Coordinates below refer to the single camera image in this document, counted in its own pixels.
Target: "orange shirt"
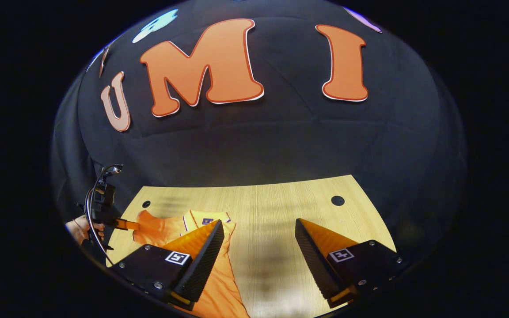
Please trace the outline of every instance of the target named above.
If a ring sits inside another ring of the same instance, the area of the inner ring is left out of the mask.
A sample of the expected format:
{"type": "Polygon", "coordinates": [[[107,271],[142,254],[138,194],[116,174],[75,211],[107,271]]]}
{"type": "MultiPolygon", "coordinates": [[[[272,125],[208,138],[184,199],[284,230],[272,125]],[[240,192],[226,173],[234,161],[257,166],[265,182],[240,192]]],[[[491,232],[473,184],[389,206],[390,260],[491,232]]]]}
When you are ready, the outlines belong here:
{"type": "Polygon", "coordinates": [[[224,241],[204,291],[192,311],[176,308],[201,318],[249,318],[235,284],[235,276],[229,260],[228,249],[236,223],[232,222],[227,213],[190,210],[182,217],[158,219],[145,210],[137,216],[140,229],[133,232],[133,240],[140,244],[162,247],[166,243],[216,220],[223,222],[224,241]]]}

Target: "human hand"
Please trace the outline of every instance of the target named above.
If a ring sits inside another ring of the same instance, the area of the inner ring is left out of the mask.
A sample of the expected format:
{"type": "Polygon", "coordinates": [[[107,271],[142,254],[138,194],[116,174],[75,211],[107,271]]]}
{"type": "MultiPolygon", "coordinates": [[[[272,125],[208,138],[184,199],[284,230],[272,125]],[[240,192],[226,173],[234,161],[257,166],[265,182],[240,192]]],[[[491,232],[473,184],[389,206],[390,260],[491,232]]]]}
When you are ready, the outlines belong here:
{"type": "MultiPolygon", "coordinates": [[[[77,240],[78,244],[81,244],[84,240],[89,239],[89,235],[87,233],[89,230],[89,222],[87,221],[87,217],[85,215],[79,216],[76,219],[68,222],[66,227],[77,240]]],[[[101,240],[103,240],[103,230],[105,229],[105,225],[101,223],[93,223],[93,227],[98,230],[97,233],[99,234],[101,240]]]]}

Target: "orange foam letter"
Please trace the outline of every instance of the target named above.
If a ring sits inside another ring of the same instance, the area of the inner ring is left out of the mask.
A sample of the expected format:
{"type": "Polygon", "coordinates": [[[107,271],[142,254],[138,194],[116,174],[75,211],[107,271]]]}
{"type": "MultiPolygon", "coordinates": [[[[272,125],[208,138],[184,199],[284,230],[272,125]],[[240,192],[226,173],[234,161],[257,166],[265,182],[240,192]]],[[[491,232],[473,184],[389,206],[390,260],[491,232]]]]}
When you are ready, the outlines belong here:
{"type": "Polygon", "coordinates": [[[362,83],[362,38],[334,26],[319,24],[317,32],[327,37],[331,49],[331,79],[321,90],[331,99],[360,102],[368,97],[362,83]]]}
{"type": "Polygon", "coordinates": [[[190,56],[170,41],[162,42],[141,56],[147,65],[156,117],[180,109],[168,92],[168,82],[190,106],[200,99],[201,83],[209,68],[212,86],[206,96],[212,103],[248,101],[262,97],[262,84],[255,81],[247,49],[247,32],[255,26],[250,19],[234,19],[209,26],[190,56]]]}
{"type": "Polygon", "coordinates": [[[103,101],[103,107],[105,107],[105,113],[109,119],[109,123],[117,131],[126,131],[129,129],[131,124],[131,115],[129,114],[129,108],[127,108],[127,101],[125,100],[125,94],[123,93],[123,80],[124,73],[119,72],[111,81],[111,86],[115,89],[115,96],[117,96],[117,103],[119,104],[119,110],[121,111],[121,117],[117,117],[113,112],[111,106],[111,99],[109,98],[109,92],[111,87],[109,85],[101,91],[101,100],[103,101]]]}

